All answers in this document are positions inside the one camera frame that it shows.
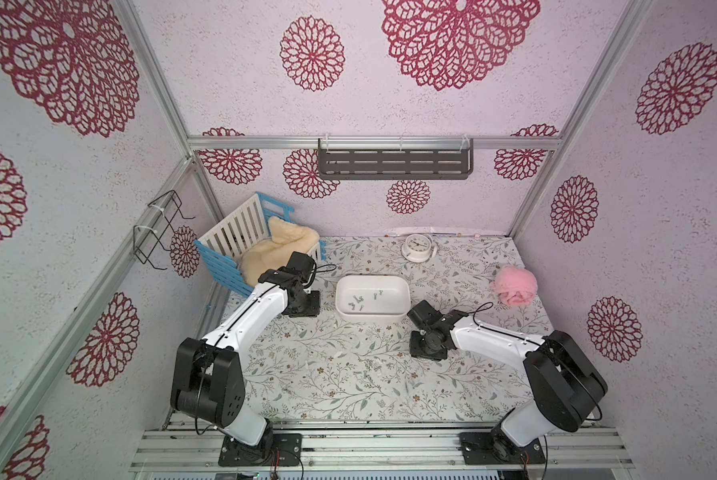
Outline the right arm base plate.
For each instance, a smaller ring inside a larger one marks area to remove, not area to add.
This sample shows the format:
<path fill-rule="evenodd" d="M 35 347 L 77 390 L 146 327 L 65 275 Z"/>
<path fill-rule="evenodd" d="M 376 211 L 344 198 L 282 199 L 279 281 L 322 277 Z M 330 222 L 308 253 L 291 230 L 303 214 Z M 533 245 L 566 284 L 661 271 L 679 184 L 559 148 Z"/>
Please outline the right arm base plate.
<path fill-rule="evenodd" d="M 460 448 L 467 465 L 518 465 L 529 467 L 547 463 L 540 440 L 517 447 L 502 433 L 465 432 L 459 435 Z"/>

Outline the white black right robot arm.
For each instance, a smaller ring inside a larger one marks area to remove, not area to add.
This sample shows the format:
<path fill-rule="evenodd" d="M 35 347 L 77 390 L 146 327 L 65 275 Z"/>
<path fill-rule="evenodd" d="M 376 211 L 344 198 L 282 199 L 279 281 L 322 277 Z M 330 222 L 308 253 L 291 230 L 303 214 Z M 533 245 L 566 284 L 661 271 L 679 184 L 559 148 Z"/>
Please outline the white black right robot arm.
<path fill-rule="evenodd" d="M 493 306 L 442 313 L 422 301 L 408 312 L 416 327 L 410 339 L 414 358 L 442 361 L 462 350 L 525 372 L 531 398 L 491 431 L 492 450 L 514 453 L 554 430 L 574 433 L 601 419 L 609 386 L 574 338 L 559 330 L 531 335 L 478 320 Z"/>

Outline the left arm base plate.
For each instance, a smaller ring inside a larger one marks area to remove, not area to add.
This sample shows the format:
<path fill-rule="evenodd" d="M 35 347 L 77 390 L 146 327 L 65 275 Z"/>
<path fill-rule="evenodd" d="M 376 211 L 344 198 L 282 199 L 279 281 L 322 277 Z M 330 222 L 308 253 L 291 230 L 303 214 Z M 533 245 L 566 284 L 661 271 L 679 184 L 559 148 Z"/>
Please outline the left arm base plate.
<path fill-rule="evenodd" d="M 250 446 L 226 437 L 220 448 L 218 465 L 220 467 L 300 466 L 303 439 L 302 434 L 264 434 L 260 444 Z"/>

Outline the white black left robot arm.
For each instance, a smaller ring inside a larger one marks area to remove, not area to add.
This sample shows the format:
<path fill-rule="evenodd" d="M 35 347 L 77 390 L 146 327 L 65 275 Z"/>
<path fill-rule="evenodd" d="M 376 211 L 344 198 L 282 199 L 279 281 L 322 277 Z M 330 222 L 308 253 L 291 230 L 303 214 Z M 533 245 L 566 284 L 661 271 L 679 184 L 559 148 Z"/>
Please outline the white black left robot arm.
<path fill-rule="evenodd" d="M 246 405 L 248 352 L 274 318 L 320 313 L 320 293 L 310 289 L 315 279 L 316 260 L 294 252 L 285 266 L 266 270 L 252 293 L 216 329 L 200 339 L 184 340 L 176 350 L 172 409 L 208 422 L 246 447 L 270 450 L 270 420 Z"/>

